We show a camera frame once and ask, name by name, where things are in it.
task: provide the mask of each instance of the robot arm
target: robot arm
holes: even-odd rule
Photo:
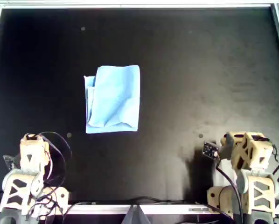
[[[273,224],[275,198],[279,184],[267,173],[273,144],[262,133],[227,133],[221,139],[222,147],[209,147],[205,143],[203,153],[216,159],[220,150],[231,150],[230,162],[237,175],[237,189],[243,210],[243,220],[238,223],[255,223],[264,220]],[[231,218],[239,214],[238,200],[231,186],[212,187],[207,192],[208,204],[225,212]]]
[[[68,207],[69,193],[63,187],[44,187],[45,167],[52,160],[49,143],[40,135],[26,134],[20,142],[20,168],[11,166],[5,176],[0,203],[0,224],[39,223],[40,219],[63,214]]]

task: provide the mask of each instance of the black table surface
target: black table surface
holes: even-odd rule
[[[141,72],[138,131],[86,134],[83,76],[132,64]],[[73,200],[205,201],[212,162],[201,157],[203,141],[242,130],[279,148],[268,8],[3,10],[0,188],[2,156],[17,154],[25,133],[55,131],[72,133],[64,186]]]

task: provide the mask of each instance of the folded towel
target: folded towel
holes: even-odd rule
[[[84,77],[86,133],[137,131],[140,110],[140,68],[101,66]]]

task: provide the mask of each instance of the aluminum frame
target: aluminum frame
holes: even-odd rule
[[[279,37],[279,0],[0,0],[3,9],[45,8],[239,8],[269,7]],[[77,205],[69,214],[126,214],[130,205]],[[145,214],[211,214],[203,205],[150,204],[141,205]]]

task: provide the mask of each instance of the towel fold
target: towel fold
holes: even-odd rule
[[[84,77],[86,133],[137,131],[140,110],[140,68],[101,66]]]

